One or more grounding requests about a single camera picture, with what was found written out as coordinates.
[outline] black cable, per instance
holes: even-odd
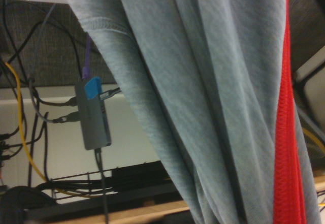
[[[108,224],[108,205],[106,199],[106,186],[105,186],[105,176],[103,170],[103,161],[102,161],[102,150],[100,148],[95,149],[95,159],[98,166],[98,170],[101,173],[102,177],[102,187],[103,187],[103,205],[104,205],[104,215],[105,215],[105,223]]]
[[[23,74],[23,77],[25,79],[25,81],[27,81],[27,76],[26,76],[26,73],[25,73],[25,70],[24,70],[24,67],[22,65],[22,61],[21,61],[21,58],[20,58],[20,55],[18,54],[18,50],[17,50],[17,47],[15,45],[15,42],[10,34],[10,31],[8,29],[8,26],[7,26],[7,22],[6,22],[6,0],[3,0],[3,8],[2,8],[2,20],[3,20],[3,23],[4,23],[4,27],[5,27],[5,31],[9,37],[9,40],[10,40],[10,43],[15,51],[15,53],[17,54],[17,59],[18,59],[18,64],[20,66],[20,69],[21,69],[21,72]]]
[[[45,113],[44,117],[46,118],[48,116],[48,112]],[[47,154],[48,154],[48,133],[47,133],[47,123],[45,123],[45,128],[44,128],[44,176],[46,181],[50,181],[48,175],[47,175]]]
[[[37,141],[39,141],[41,139],[41,137],[43,135],[44,128],[45,128],[45,124],[46,124],[46,122],[43,121],[43,124],[42,124],[42,127],[41,127],[41,130],[40,130],[40,133],[39,133],[38,137],[35,140],[27,142],[26,145],[36,143]],[[22,146],[22,144],[8,145],[9,148],[15,148],[15,147],[21,147],[21,146]]]
[[[120,88],[107,90],[107,91],[100,94],[100,99],[101,100],[109,99],[109,98],[113,97],[114,95],[116,95],[117,93],[120,93],[120,92],[121,92]]]
[[[34,97],[36,98],[37,101],[39,101],[43,105],[47,105],[47,106],[59,106],[59,107],[61,107],[61,106],[77,106],[77,98],[76,97],[72,97],[67,102],[62,102],[62,103],[54,103],[54,102],[44,101],[38,96],[38,94],[35,94],[35,93],[34,93]]]
[[[36,114],[45,122],[49,122],[49,123],[53,123],[53,120],[49,120],[47,118],[45,118],[41,113],[40,111],[37,109],[37,106],[36,106],[36,103],[35,103],[35,100],[34,100],[34,93],[33,93],[33,80],[31,78],[29,78],[29,81],[28,81],[28,89],[29,89],[29,95],[30,95],[30,99],[31,99],[31,103],[32,103],[32,106],[34,107],[34,110],[36,112]]]
[[[40,109],[40,103],[39,102],[37,102],[37,108]],[[35,134],[36,134],[36,128],[37,128],[38,119],[39,119],[38,115],[35,114],[35,116],[34,116],[34,123],[32,125],[31,141],[34,141],[35,140]],[[31,158],[33,158],[33,156],[34,156],[34,143],[31,143],[30,144],[29,153],[30,153]],[[33,167],[29,163],[28,164],[28,184],[27,184],[28,187],[31,187],[31,174],[32,174],[32,169],[33,169]]]
[[[24,1],[15,1],[15,2],[10,2],[8,4],[6,4],[6,7],[11,6],[11,5],[15,5],[15,4],[24,4],[24,5],[28,5],[31,7],[34,7],[36,9],[38,9],[39,11],[43,12],[44,14],[47,14],[47,11],[40,8],[39,6],[30,3],[30,2],[24,2]],[[55,19],[54,17],[50,16],[50,18],[57,22],[61,27],[57,27],[58,29],[60,29],[63,32],[69,33],[68,29],[57,19]],[[81,45],[82,47],[86,48],[86,44],[82,43],[80,40],[76,39],[73,35],[71,35],[71,37],[75,40],[75,42],[79,45]],[[91,52],[95,53],[95,54],[100,54],[100,52],[98,50],[95,49],[90,49]]]
[[[27,35],[26,39],[24,40],[24,42],[21,44],[21,46],[19,47],[19,49],[17,50],[17,52],[8,60],[8,63],[11,63],[16,57],[17,55],[23,50],[23,48],[27,45],[28,41],[31,39],[31,37],[33,36],[36,28],[41,25],[44,21],[39,21],[37,22],[30,30],[29,34]],[[81,74],[81,65],[80,65],[80,59],[79,59],[79,54],[78,54],[78,50],[75,44],[75,40],[74,37],[69,33],[68,30],[64,30],[62,28],[60,28],[59,26],[51,23],[51,22],[46,22],[46,24],[51,25],[59,30],[61,30],[62,32],[64,32],[65,34],[67,34],[71,40],[71,43],[73,45],[74,48],[74,52],[76,55],[76,61],[77,61],[77,67],[78,67],[78,71],[79,71],[79,76]]]
[[[6,70],[9,70],[9,69],[4,64],[4,62],[1,60],[1,58],[0,58],[0,70],[3,71],[3,73],[5,74],[5,77],[6,77],[7,81],[8,81],[8,83],[10,84],[10,87],[11,87],[13,93],[14,93],[15,98],[18,99],[17,93],[15,91],[15,87],[12,84],[12,82],[10,81],[10,79],[9,79],[7,73],[6,73]],[[25,115],[25,111],[24,111],[24,103],[23,103],[23,97],[22,96],[21,96],[21,105],[22,105],[21,106],[21,113],[22,113],[22,119],[23,119],[24,126],[25,126],[25,137],[26,137],[26,135],[27,135],[27,120],[26,120],[26,115]],[[7,138],[12,137],[16,133],[18,133],[18,131],[19,131],[19,127],[17,127],[17,129],[15,131],[13,131],[12,133],[7,134]]]
[[[19,149],[15,153],[10,155],[9,158],[12,158],[12,157],[16,156],[21,151],[21,149],[22,149],[22,146],[20,146]]]

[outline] red fabric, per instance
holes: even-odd
[[[283,41],[282,74],[276,120],[274,224],[306,223],[304,194],[295,131],[295,107],[290,69],[289,0]]]

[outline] gray cable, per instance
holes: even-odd
[[[45,24],[47,22],[47,20],[49,19],[53,9],[55,7],[55,3],[51,6],[51,9],[49,10],[49,12],[46,14],[46,17],[42,23],[42,26],[41,26],[41,29],[40,29],[40,32],[39,32],[39,36],[37,38],[37,43],[36,43],[36,48],[35,48],[35,54],[34,54],[34,62],[32,64],[32,69],[31,69],[31,73],[30,73],[30,77],[34,77],[34,72],[35,72],[35,65],[36,65],[36,61],[37,61],[37,55],[38,55],[38,49],[39,49],[39,46],[40,46],[40,41],[41,41],[41,37],[42,37],[42,33],[44,31],[44,28],[45,28]]]
[[[33,82],[32,80],[28,81],[28,88],[29,88],[29,94],[30,94],[30,99],[31,99],[31,103],[32,106],[34,107],[34,110],[36,112],[36,114],[45,122],[49,122],[49,123],[53,123],[53,120],[47,119],[45,118],[37,109],[36,103],[34,101],[34,95],[33,95]]]
[[[314,132],[320,137],[320,139],[325,142],[325,133],[307,116],[307,114],[297,106],[297,112],[298,115],[300,115],[311,127],[311,129],[314,130]]]

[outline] wire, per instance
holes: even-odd
[[[44,176],[46,178],[46,181],[50,181],[48,175],[47,175],[47,152],[48,152],[48,134],[47,134],[47,124],[45,124],[44,128],[44,161],[43,161],[43,167],[44,167]]]
[[[33,82],[31,79],[29,79],[28,81],[28,88],[29,88],[29,95],[30,95],[30,99],[31,99],[31,103],[32,106],[35,109],[36,114],[45,122],[49,122],[49,123],[53,123],[53,120],[47,119],[44,116],[41,115],[41,113],[39,112],[39,110],[37,109],[36,103],[34,101],[34,95],[33,95]]]
[[[45,11],[44,9],[40,8],[39,6],[37,6],[37,5],[33,4],[33,3],[30,3],[30,2],[24,2],[24,1],[15,1],[15,2],[7,3],[7,4],[6,4],[6,7],[8,7],[8,6],[12,6],[12,5],[15,5],[15,4],[24,4],[24,5],[28,5],[28,6],[31,6],[31,7],[33,7],[33,8],[38,9],[39,11],[41,11],[41,12],[43,12],[43,13],[45,13],[45,14],[48,13],[48,12]],[[55,18],[52,17],[52,16],[50,16],[50,18],[51,18],[53,21],[57,22],[57,23],[62,27],[62,28],[57,27],[57,28],[59,28],[61,31],[69,32],[68,29],[67,29],[67,28],[66,28],[66,27],[65,27],[65,26],[64,26],[64,25],[63,25],[59,20],[55,19]],[[77,44],[79,44],[79,45],[81,45],[82,47],[86,48],[86,45],[85,45],[84,43],[82,43],[80,40],[76,39],[73,35],[71,35],[71,37],[74,39],[74,41],[75,41]],[[90,49],[90,51],[91,51],[92,53],[95,53],[95,54],[100,54],[100,52],[99,52],[98,50],[95,50],[95,49]]]
[[[26,46],[26,44],[28,43],[28,41],[31,39],[31,37],[33,36],[36,28],[41,25],[44,21],[39,21],[37,22],[33,27],[32,29],[30,30],[29,34],[27,35],[26,39],[24,40],[24,42],[21,44],[21,46],[19,47],[17,53],[15,53],[9,60],[7,63],[11,63],[17,56],[17,54],[19,54],[23,48]],[[75,52],[75,55],[76,55],[76,62],[77,62],[77,67],[78,67],[78,70],[79,70],[79,76],[81,76],[81,68],[80,68],[80,59],[79,59],[79,55],[78,55],[78,50],[77,50],[77,47],[76,47],[76,43],[75,43],[75,38],[69,33],[69,31],[67,29],[63,29],[63,28],[60,28],[59,26],[51,23],[51,22],[46,22],[46,24],[48,25],[51,25],[57,29],[59,29],[60,31],[64,32],[65,34],[67,34],[69,36],[69,39],[73,45],[73,49],[74,49],[74,52]]]
[[[85,66],[82,69],[82,79],[90,79],[91,74],[90,74],[90,36],[87,34],[87,45],[86,45],[86,57],[85,57]]]
[[[14,93],[15,98],[18,99],[17,93],[15,91],[15,87],[14,87],[14,85],[12,84],[12,82],[9,79],[9,77],[8,77],[8,75],[6,73],[6,69],[7,69],[7,67],[4,65],[4,62],[0,58],[0,70],[3,71],[3,73],[5,74],[5,77],[6,77],[7,81],[10,84],[10,87],[12,89],[12,92]],[[23,104],[22,104],[22,116],[23,116],[23,120],[25,122],[25,137],[26,137],[26,135],[27,135],[27,121],[26,121],[26,116],[25,116]],[[6,138],[10,138],[10,137],[14,136],[18,131],[19,131],[19,127],[17,127],[17,129],[15,131],[13,131],[12,133],[7,134]]]
[[[108,224],[108,205],[106,199],[106,186],[105,186],[105,176],[103,170],[103,161],[102,161],[102,150],[100,148],[95,149],[95,159],[98,166],[98,170],[101,173],[102,177],[102,188],[103,188],[103,205],[104,205],[104,215],[105,215],[105,223]]]
[[[32,144],[32,143],[36,143],[37,141],[40,140],[40,138],[41,138],[41,136],[43,134],[43,130],[44,130],[45,124],[46,124],[46,122],[43,121],[43,124],[42,124],[42,127],[41,127],[41,130],[40,130],[40,133],[39,133],[38,137],[36,139],[34,139],[34,140],[29,141],[28,143],[26,143],[26,145],[29,145],[29,144]],[[22,146],[22,144],[8,145],[9,148],[15,148],[15,147],[21,147],[21,146]]]
[[[30,164],[32,165],[32,167],[34,168],[34,170],[37,172],[37,174],[39,175],[39,177],[42,178],[46,182],[45,176],[40,172],[40,170],[38,169],[38,167],[35,165],[32,157],[31,157],[31,155],[29,153],[27,144],[26,144],[26,140],[25,140],[25,136],[24,136],[24,132],[23,132],[23,128],[22,128],[22,111],[21,111],[22,100],[21,100],[21,91],[20,91],[21,90],[20,80],[19,80],[18,74],[15,72],[15,70],[12,68],[11,65],[9,65],[8,63],[6,63],[6,66],[14,74],[14,76],[16,78],[16,82],[17,82],[17,92],[18,92],[18,124],[19,124],[20,137],[21,137],[21,140],[22,140],[22,147],[24,148],[24,150],[26,152],[26,155],[27,155],[27,158],[28,158]],[[75,196],[76,195],[76,194],[73,194],[73,193],[69,193],[69,192],[63,191],[61,189],[57,189],[57,191],[59,191],[60,193],[66,194],[66,195],[72,195],[72,196]]]
[[[19,149],[15,153],[11,154],[9,156],[9,158],[12,158],[12,157],[16,156],[21,150],[22,150],[22,146],[20,146]]]
[[[37,108],[38,109],[40,108],[40,103],[39,102],[37,102]],[[33,123],[32,131],[31,131],[31,141],[35,140],[35,134],[36,134],[38,119],[39,119],[38,115],[35,114],[34,123]],[[30,152],[31,157],[33,158],[33,156],[34,156],[34,143],[31,143],[30,148],[29,148],[29,152]],[[28,164],[28,184],[27,184],[28,187],[31,187],[31,168],[32,168],[32,166],[29,163]]]
[[[323,154],[325,154],[325,146],[321,143],[321,141],[318,139],[318,137],[316,137],[315,135],[313,135],[310,131],[308,131],[304,127],[302,129],[303,129],[303,133],[308,138],[310,138],[320,148],[320,150],[323,152]]]
[[[37,38],[37,42],[36,42],[36,48],[35,48],[35,53],[34,53],[34,61],[33,61],[33,63],[32,63],[32,69],[31,69],[31,73],[30,73],[30,75],[29,75],[30,77],[33,77],[33,74],[34,74],[34,72],[35,72],[36,61],[38,60],[38,49],[39,49],[39,46],[40,46],[41,37],[42,37],[43,31],[44,31],[44,28],[45,28],[45,24],[46,24],[46,22],[47,22],[47,19],[49,19],[49,17],[50,17],[50,15],[51,15],[52,11],[54,10],[55,5],[56,5],[56,3],[54,3],[54,4],[51,6],[49,12],[46,14],[45,19],[44,19],[44,21],[43,21],[43,23],[42,23],[41,30],[40,30],[40,32],[39,32],[39,36],[38,36],[38,38]]]
[[[114,95],[116,95],[117,93],[120,93],[121,92],[121,89],[120,88],[115,88],[115,89],[112,89],[112,90],[107,90],[103,93],[100,93],[100,99],[103,101],[103,100],[106,100],[106,99],[109,99],[111,97],[113,97]]]
[[[44,101],[39,97],[38,93],[34,93],[34,97],[36,98],[37,101],[39,101],[43,105],[47,105],[47,106],[59,106],[59,107],[61,107],[61,106],[76,106],[77,105],[77,98],[76,97],[72,97],[67,102],[63,102],[63,103],[54,103],[54,102]]]
[[[6,22],[6,0],[3,0],[2,5],[3,5],[3,8],[2,8],[2,20],[3,20],[3,23],[4,23],[4,27],[5,27],[6,33],[7,33],[8,37],[9,37],[10,43],[11,43],[15,53],[17,54],[18,64],[19,64],[20,69],[22,71],[23,77],[24,77],[25,81],[27,81],[27,76],[26,76],[26,73],[24,71],[24,67],[22,65],[21,58],[20,58],[20,56],[18,54],[17,47],[15,45],[15,42],[14,42],[14,40],[13,40],[11,34],[10,34],[10,31],[8,29],[8,26],[7,26],[7,22]]]

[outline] gray fabric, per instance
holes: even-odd
[[[245,222],[272,223],[285,0],[68,2],[196,222],[243,222],[242,203]],[[307,220],[320,223],[297,138]]]

